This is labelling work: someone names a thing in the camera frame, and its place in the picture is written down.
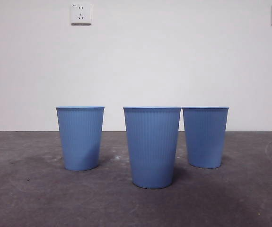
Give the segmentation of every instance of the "plastic cup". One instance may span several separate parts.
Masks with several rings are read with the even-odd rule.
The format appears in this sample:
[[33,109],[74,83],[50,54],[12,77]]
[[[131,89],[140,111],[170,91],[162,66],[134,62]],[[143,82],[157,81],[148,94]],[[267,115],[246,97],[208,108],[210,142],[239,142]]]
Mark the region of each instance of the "plastic cup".
[[181,107],[124,107],[132,182],[142,188],[172,183]]
[[228,107],[183,107],[189,164],[201,168],[221,165]]
[[56,109],[65,168],[73,171],[95,168],[104,107],[59,106]]

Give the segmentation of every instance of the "outlet faceplate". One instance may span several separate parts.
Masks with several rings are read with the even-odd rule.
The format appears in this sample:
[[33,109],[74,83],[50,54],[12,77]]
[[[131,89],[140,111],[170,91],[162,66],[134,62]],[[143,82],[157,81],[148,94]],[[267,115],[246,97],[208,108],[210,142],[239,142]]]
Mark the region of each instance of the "outlet faceplate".
[[90,25],[92,23],[91,4],[83,2],[70,7],[70,22],[72,25]]

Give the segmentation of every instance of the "gray floor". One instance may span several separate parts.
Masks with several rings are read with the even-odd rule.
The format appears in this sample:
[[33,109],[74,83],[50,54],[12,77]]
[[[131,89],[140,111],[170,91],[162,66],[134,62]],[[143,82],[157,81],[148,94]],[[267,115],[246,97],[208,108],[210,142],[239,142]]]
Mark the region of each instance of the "gray floor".
[[104,132],[100,166],[63,168],[57,132],[0,132],[0,227],[272,227],[272,132],[228,132],[222,166],[187,163],[173,184],[131,182],[125,132]]

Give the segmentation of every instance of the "blue cup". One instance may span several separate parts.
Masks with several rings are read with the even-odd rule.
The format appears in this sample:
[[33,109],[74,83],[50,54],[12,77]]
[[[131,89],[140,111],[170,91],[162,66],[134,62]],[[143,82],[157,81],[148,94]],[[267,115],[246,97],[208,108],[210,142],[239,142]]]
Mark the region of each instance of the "blue cup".
[[181,107],[124,107],[132,182],[142,188],[172,183]]
[[82,171],[98,165],[102,133],[102,106],[56,107],[64,166]]
[[221,165],[228,107],[183,107],[189,164],[201,168]]

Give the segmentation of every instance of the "cup rim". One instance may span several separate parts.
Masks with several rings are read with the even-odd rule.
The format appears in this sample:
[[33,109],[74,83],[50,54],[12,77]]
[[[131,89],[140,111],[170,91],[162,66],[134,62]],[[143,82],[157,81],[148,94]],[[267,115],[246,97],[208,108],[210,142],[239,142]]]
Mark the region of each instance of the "cup rim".
[[185,106],[182,109],[229,109],[227,106]]
[[180,106],[124,106],[123,109],[181,109]]
[[88,109],[88,108],[104,108],[104,106],[56,106],[56,109],[67,109],[67,108],[74,108],[74,109]]

